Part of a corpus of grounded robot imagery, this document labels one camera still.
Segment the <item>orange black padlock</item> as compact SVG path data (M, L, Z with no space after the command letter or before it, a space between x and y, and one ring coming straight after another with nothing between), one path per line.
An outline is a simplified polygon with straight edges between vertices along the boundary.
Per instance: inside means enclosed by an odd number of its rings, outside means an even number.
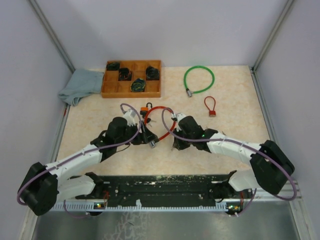
M145 118L148 111L153 107L152 103L151 102L148 102L145 106L142 106L140 108L140 115Z

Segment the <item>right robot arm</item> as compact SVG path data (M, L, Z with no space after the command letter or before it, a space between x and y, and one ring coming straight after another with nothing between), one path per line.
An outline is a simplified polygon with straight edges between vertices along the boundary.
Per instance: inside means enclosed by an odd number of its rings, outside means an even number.
M278 195L295 171L294 165L274 141L239 141L215 129L203 129L192 116L183 113L177 114L175 120L177 127L172 131L175 149L193 146L199 151L236 159L250 167L231 173L223 185L223 192L229 198L235 198L243 190L256 188Z

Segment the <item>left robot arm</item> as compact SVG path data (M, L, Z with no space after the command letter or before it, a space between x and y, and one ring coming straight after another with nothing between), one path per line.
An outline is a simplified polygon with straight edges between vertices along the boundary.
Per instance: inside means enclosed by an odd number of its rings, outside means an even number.
M34 163L18 189L18 200L36 216L41 216L56 202L78 196L97 199L103 195L103 181L93 172L80 177L75 175L113 156L119 146L144 145L157 139L157 135L147 129L143 121L136 124L128 116L115 117L107 129L82 150L47 165Z

